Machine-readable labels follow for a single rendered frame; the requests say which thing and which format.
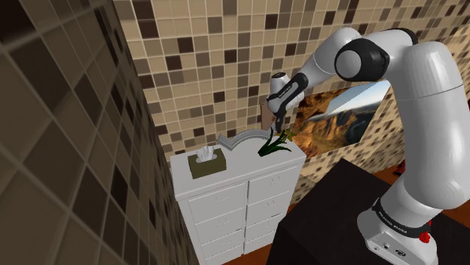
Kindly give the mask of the black robot stand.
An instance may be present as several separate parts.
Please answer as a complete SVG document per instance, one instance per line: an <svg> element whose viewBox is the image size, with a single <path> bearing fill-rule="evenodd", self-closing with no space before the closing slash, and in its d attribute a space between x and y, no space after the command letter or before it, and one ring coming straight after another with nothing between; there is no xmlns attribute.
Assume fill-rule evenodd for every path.
<svg viewBox="0 0 470 265"><path fill-rule="evenodd" d="M392 265L367 249L357 217L389 184L340 160L279 222L267 265Z"/></svg>

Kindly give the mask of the white chest of drawers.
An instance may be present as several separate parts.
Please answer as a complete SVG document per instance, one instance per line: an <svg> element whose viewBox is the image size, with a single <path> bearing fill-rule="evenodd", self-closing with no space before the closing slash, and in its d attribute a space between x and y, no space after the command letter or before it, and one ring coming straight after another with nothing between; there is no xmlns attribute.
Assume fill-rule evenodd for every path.
<svg viewBox="0 0 470 265"><path fill-rule="evenodd" d="M232 151L221 147L227 168L193 178L189 153L170 158L175 199L197 254L197 265L222 265L273 241L306 159L294 143L265 157L263 139Z"/></svg>

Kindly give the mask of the olive tissue box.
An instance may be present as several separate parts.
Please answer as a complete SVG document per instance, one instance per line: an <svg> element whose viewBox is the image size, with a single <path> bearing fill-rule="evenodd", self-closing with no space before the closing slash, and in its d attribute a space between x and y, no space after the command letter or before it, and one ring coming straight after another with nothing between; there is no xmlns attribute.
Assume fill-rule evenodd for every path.
<svg viewBox="0 0 470 265"><path fill-rule="evenodd" d="M220 148L216 148L212 153L212 158L207 161L201 161L196 154L188 156L188 165L193 179L223 172L227 169L226 159Z"/></svg>

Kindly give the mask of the grey curved arch piece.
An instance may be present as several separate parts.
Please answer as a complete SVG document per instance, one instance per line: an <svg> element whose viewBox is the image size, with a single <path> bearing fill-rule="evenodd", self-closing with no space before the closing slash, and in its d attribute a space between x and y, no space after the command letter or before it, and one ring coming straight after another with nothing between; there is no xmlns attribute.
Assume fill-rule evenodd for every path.
<svg viewBox="0 0 470 265"><path fill-rule="evenodd" d="M270 131L262 129L248 129L246 131L240 132L235 136L228 138L222 134L219 135L217 143L229 151L232 151L237 145L241 142L244 142L247 139L269 139Z"/></svg>

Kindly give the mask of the landscape wall picture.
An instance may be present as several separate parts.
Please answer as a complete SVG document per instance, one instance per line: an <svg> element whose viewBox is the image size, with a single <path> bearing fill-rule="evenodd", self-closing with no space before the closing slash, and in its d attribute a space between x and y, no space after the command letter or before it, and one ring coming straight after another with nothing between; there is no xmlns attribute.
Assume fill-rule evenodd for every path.
<svg viewBox="0 0 470 265"><path fill-rule="evenodd" d="M389 88L388 81L378 81L305 97L293 141L308 157L358 143Z"/></svg>

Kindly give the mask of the green leafy plant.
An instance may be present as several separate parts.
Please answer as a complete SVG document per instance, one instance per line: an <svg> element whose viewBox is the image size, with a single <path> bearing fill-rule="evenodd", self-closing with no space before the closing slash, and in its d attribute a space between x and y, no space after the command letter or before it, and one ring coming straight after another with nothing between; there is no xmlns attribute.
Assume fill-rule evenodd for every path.
<svg viewBox="0 0 470 265"><path fill-rule="evenodd" d="M291 150L287 147L284 147L286 144L286 141L289 140L290 142L293 141L293 138L296 136L295 133L293 133L290 129L283 130L281 133L278 133L279 138L271 143L271 140L273 138L273 129L270 128L270 137L267 140L267 142L258 150L258 155L260 157L267 156L268 154L272 154L276 151L289 151Z"/></svg>

